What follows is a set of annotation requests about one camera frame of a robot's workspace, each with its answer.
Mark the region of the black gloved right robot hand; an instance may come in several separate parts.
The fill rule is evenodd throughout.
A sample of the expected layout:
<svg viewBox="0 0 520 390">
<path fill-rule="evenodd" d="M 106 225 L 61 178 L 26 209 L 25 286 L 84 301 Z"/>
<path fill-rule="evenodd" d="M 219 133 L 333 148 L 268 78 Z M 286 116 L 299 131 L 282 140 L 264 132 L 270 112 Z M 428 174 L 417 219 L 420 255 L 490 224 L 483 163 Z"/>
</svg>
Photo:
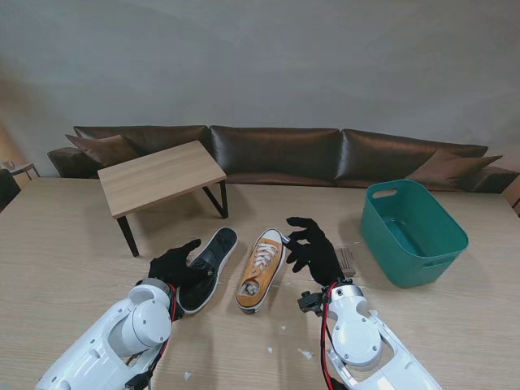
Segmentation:
<svg viewBox="0 0 520 390">
<path fill-rule="evenodd" d="M 284 244 L 290 250 L 286 262 L 293 264 L 292 272 L 308 267 L 313 280 L 323 287 L 342 280 L 345 276 L 334 247 L 319 225 L 302 217 L 289 217 L 286 221 L 289 226 L 301 228 L 290 233 Z"/>
</svg>

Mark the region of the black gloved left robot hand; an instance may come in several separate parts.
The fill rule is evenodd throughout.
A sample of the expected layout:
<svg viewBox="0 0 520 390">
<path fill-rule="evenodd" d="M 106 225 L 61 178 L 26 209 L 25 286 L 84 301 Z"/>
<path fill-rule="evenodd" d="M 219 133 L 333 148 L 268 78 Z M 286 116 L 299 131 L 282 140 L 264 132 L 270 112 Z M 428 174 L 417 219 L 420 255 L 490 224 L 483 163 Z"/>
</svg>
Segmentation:
<svg viewBox="0 0 520 390">
<path fill-rule="evenodd" d="M 203 280 L 203 270 L 187 265 L 188 255 L 201 245 L 201 240 L 191 240 L 185 245 L 169 249 L 165 254 L 154 258 L 149 264 L 149 278 L 161 280 L 174 288 L 188 288 Z"/>
</svg>

